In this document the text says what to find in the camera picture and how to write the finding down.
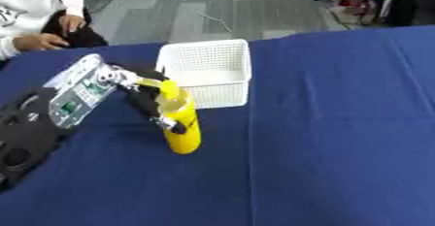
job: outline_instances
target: screw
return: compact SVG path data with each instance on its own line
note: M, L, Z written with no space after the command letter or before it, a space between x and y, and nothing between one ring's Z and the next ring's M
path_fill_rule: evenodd
M37 120L39 120L39 117L40 117L40 115L39 115L38 113L30 113L30 114L27 116L27 119L28 119L29 121L37 121Z

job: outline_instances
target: yellow bottle cap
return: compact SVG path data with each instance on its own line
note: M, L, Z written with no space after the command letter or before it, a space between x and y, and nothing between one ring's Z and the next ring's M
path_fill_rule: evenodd
M179 96L179 87L175 81L163 81L160 91L167 100L173 100Z

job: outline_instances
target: circular hole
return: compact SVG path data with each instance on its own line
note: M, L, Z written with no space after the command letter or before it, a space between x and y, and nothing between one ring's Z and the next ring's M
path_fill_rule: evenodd
M15 148L3 158L3 165L8 168L19 168L30 159L30 156L27 150Z

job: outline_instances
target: black pants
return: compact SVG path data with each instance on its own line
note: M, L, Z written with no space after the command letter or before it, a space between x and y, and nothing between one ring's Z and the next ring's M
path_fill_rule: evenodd
M100 46L107 46L108 43L103 37L95 33L92 28L86 26L79 29L77 32L69 34L67 37L62 36L62 27L59 19L65 15L65 11L54 14L50 21L43 28L42 33L49 33L63 38L70 44L69 48L94 48ZM87 10L84 10L84 19L87 24L91 23L91 18ZM0 61L0 71L6 67L9 60Z

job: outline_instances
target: hand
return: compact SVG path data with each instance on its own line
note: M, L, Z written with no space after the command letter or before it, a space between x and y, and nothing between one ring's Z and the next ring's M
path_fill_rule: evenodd
M14 46L20 51L57 50L68 47L62 38L52 34L25 35L14 38Z
M81 16L65 15L59 19L59 23L62 26L63 36L67 36L68 33L74 33L78 29L86 26L86 21Z

